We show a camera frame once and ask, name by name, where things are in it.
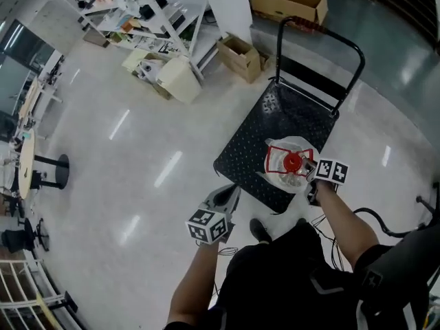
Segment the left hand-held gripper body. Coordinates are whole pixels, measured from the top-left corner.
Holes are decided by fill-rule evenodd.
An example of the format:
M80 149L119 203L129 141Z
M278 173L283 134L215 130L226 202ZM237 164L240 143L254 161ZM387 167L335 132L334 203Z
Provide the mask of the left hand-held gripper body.
M207 245L227 243L234 228L232 214L240 196L241 188L237 184L212 191L185 222L191 238Z

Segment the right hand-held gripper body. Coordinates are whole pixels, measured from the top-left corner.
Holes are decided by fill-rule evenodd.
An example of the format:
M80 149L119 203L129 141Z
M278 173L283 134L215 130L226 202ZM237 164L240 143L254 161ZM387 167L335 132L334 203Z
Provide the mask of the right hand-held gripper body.
M317 161L315 179L307 180L309 188L306 189L306 197L310 205L319 205L316 199L317 188L316 182L326 182L337 192L340 186L345 184L349 171L349 166L335 159L321 158Z

